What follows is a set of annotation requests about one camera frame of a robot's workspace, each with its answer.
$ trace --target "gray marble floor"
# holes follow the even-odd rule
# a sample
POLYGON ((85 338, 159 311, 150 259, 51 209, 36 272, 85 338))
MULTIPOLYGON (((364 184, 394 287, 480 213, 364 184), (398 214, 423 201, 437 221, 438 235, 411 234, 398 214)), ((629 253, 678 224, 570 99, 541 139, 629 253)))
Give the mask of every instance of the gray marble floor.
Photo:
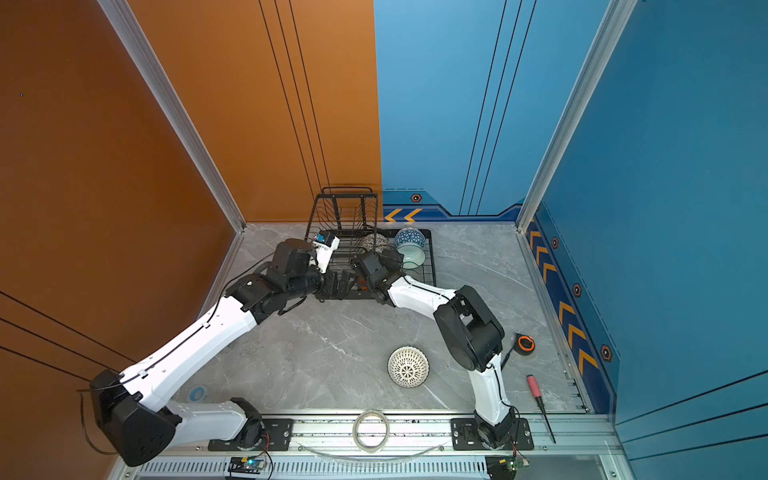
MULTIPOLYGON (((522 412, 537 411, 525 377, 536 376, 551 411, 575 412, 575 389, 563 373, 543 311, 511 225, 437 224, 432 231, 438 286, 470 285, 498 317, 507 336, 536 341, 530 356, 512 353, 503 376, 509 399, 522 412)), ((305 226, 251 224, 230 278, 305 226)), ((198 371, 177 394, 189 401, 193 387, 206 387, 205 402, 232 396, 264 412, 295 409, 474 409, 467 372, 450 356, 434 320, 372 300, 327 301, 310 297, 283 316, 272 316, 241 336, 198 371), (429 377, 414 389, 387 374, 389 354, 400 346, 421 349, 429 377)))

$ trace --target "screwdriver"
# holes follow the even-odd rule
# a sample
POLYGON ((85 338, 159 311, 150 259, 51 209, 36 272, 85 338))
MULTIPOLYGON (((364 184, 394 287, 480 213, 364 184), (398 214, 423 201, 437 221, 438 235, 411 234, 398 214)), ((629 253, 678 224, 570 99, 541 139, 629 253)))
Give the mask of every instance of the screwdriver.
POLYGON ((541 399, 541 390, 538 389, 538 383, 536 382, 536 378, 533 375, 529 375, 527 378, 528 378, 528 387, 531 388, 531 393, 533 394, 533 398, 536 399, 538 408, 541 409, 541 414, 544 416, 544 421, 547 422, 549 435, 552 435, 552 443, 557 443, 558 441, 554 439, 554 433, 552 432, 552 427, 549 425, 549 419, 547 419, 547 411, 544 410, 544 400, 541 399))

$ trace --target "robotic arm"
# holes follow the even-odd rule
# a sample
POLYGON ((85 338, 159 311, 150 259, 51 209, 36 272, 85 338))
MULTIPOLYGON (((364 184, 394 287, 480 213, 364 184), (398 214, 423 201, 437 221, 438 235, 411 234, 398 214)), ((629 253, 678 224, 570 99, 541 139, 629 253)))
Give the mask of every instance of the robotic arm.
MULTIPOLYGON (((357 281, 350 272, 328 271, 339 246, 331 233, 312 242, 288 239, 269 263, 238 279, 216 306, 120 374, 103 371, 91 382, 96 423, 129 466, 148 462, 165 448, 209 439, 248 449, 262 435, 258 411, 241 398, 218 404, 183 404, 173 394, 237 337, 273 313, 282 315, 308 295, 341 300, 357 281), (289 300, 301 299, 286 309, 289 300)), ((354 259, 357 275, 382 304, 433 318, 453 358, 469 371, 478 434, 490 449, 511 439, 515 417, 500 375, 504 330, 470 286, 439 289, 400 270, 395 251, 369 251, 354 259)))

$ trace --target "blue wall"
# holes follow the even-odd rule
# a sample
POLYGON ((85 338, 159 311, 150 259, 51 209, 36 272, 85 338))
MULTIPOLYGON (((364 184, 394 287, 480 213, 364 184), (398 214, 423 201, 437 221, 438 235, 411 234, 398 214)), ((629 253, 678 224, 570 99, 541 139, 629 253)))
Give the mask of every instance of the blue wall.
POLYGON ((766 18, 765 2, 639 1, 545 195, 621 358, 617 430, 641 479, 719 478, 698 462, 737 451, 768 475, 768 375, 738 382, 768 369, 766 18))
POLYGON ((424 190, 454 215, 519 202, 607 4, 376 0, 385 190, 424 190))

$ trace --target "black wire dish rack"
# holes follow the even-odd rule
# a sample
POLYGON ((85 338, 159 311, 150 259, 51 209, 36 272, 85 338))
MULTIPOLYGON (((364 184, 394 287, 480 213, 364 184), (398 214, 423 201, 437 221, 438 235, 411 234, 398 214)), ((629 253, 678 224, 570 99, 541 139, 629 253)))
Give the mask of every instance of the black wire dish rack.
MULTIPOLYGON (((333 233, 339 238, 339 248, 333 252, 328 265, 330 270, 348 271, 355 274, 351 261, 366 252, 366 247, 377 250, 393 248, 392 240, 399 229, 379 228, 379 195, 369 187, 324 187, 315 197, 310 221, 306 225, 305 240, 313 240, 323 231, 333 233), (375 235, 380 233, 384 239, 375 235)), ((435 254, 432 252, 432 232, 419 229, 424 234, 427 244, 424 248, 425 259, 421 266, 412 270, 403 270, 419 282, 437 286, 435 276, 435 254)), ((372 298, 365 284, 358 279, 349 292, 347 299, 372 298)))

